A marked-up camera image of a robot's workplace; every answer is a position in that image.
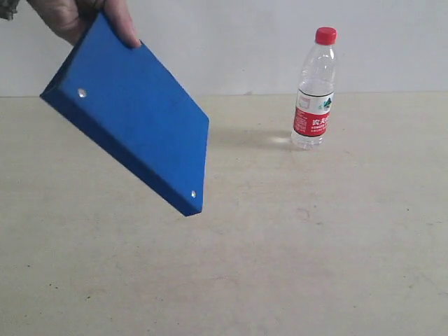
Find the person's bare hand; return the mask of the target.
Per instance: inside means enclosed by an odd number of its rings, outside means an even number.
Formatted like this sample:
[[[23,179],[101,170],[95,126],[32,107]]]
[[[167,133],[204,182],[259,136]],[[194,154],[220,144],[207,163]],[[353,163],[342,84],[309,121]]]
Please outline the person's bare hand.
[[[97,14],[102,12],[126,46],[141,46],[127,2],[124,0],[34,0],[28,4],[55,35],[71,45],[81,39]]]

